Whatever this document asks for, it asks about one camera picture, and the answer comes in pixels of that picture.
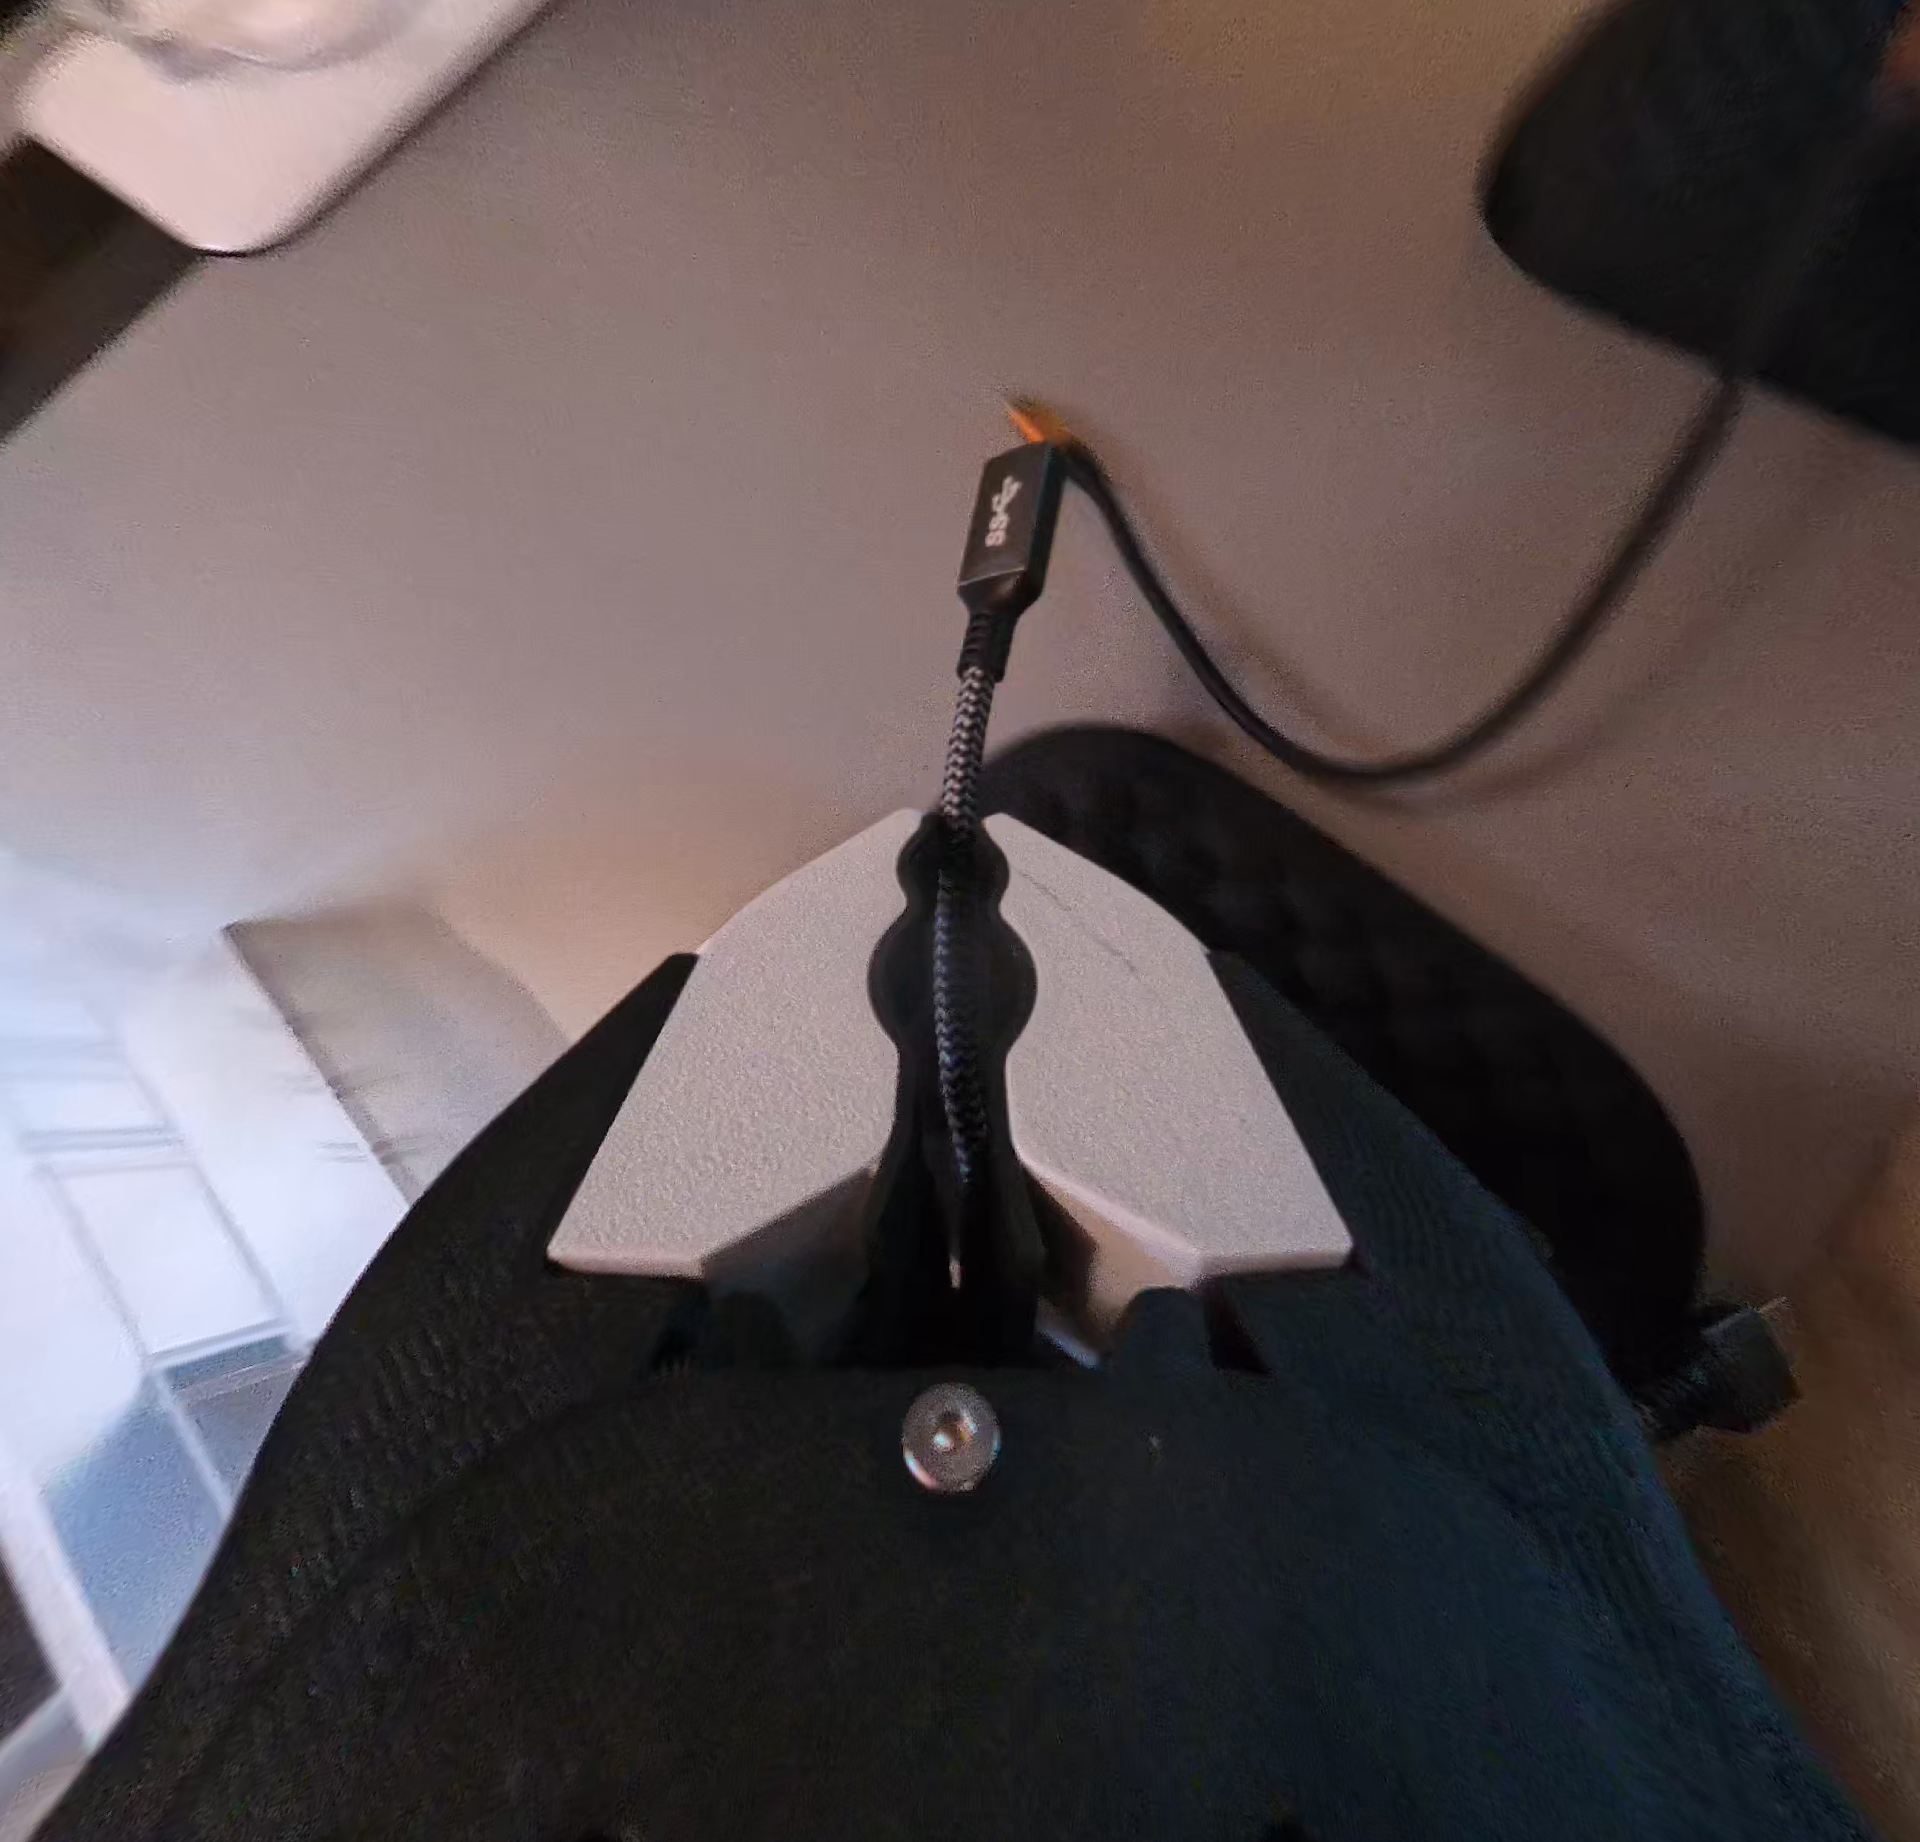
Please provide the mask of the clear acrylic stand white base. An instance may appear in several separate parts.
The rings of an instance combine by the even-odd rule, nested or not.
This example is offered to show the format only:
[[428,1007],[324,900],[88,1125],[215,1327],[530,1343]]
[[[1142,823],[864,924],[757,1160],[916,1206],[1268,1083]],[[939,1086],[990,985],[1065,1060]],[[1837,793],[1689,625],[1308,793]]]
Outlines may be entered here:
[[20,133],[202,254],[291,239],[555,0],[44,0]]

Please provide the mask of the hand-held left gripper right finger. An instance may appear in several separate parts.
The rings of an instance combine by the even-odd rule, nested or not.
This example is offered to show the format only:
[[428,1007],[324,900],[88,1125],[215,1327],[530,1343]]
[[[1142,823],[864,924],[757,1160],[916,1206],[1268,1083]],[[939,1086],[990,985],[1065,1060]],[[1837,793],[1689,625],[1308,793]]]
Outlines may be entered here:
[[992,815],[1036,973],[1005,1127],[1050,1236],[1044,1314],[1106,1350],[1137,1296],[1331,1273],[1355,1241],[1211,951],[1146,893]]

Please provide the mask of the black cable orange plug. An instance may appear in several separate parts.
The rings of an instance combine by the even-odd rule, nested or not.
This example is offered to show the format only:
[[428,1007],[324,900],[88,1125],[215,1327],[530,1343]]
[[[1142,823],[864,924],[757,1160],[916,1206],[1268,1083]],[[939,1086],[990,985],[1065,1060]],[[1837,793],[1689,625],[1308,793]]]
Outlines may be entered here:
[[1188,623],[1185,611],[1168,589],[1094,448],[1068,429],[1062,413],[1037,401],[1016,399],[1005,412],[1023,441],[1063,456],[1069,483],[1091,501],[1124,571],[1176,658],[1211,698],[1213,706],[1251,745],[1283,772],[1325,788],[1402,793],[1417,784],[1448,780],[1471,772],[1504,748],[1560,691],[1566,678],[1587,662],[1602,631],[1620,614],[1620,608],[1639,586],[1650,565],[1667,551],[1670,538],[1678,534],[1710,470],[1726,455],[1751,389],[1751,384],[1732,380],[1719,382],[1703,397],[1686,432],[1670,451],[1666,466],[1654,483],[1649,487],[1643,501],[1620,531],[1610,557],[1583,596],[1569,608],[1537,659],[1497,703],[1473,722],[1424,749],[1380,758],[1352,758],[1309,748],[1266,720],[1215,659],[1200,631]]

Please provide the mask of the black quilted pouch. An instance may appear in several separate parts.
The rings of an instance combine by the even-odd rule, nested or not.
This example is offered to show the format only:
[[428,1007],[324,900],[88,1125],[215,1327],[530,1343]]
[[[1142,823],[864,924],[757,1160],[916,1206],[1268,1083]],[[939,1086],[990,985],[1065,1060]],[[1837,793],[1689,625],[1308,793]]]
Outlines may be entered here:
[[1605,0],[1488,160],[1549,294],[1916,448],[1916,0]]
[[1707,1208],[1637,1069],[1548,989],[1305,815],[1142,730],[992,754],[1012,815],[1251,966],[1521,1217],[1620,1379],[1693,1348]]

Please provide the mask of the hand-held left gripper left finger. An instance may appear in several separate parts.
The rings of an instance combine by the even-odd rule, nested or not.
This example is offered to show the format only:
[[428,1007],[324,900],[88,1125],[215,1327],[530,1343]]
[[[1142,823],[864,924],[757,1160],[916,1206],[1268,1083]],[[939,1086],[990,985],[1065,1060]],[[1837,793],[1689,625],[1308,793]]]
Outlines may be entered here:
[[575,1274],[859,1279],[901,1054],[871,995],[901,918],[894,812],[793,870],[694,953],[635,1086],[554,1231]]

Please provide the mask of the clear plastic bin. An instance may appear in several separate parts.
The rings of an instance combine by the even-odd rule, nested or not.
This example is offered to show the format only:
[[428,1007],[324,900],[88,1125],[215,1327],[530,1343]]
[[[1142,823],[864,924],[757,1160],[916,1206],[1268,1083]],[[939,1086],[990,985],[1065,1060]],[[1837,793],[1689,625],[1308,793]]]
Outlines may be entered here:
[[378,1248],[563,1031],[442,917],[183,934],[5,853],[5,1605],[83,1755]]

